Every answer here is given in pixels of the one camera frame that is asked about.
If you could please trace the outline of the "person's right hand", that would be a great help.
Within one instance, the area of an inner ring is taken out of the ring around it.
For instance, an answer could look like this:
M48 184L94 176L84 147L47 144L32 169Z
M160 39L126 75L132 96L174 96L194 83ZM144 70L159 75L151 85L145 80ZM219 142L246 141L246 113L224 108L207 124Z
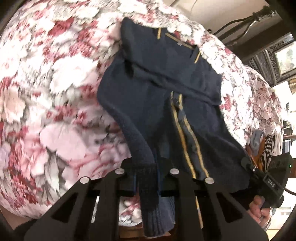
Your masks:
M271 208L262 208L263 197L256 195L250 202L247 213L262 227L267 230L272 219Z

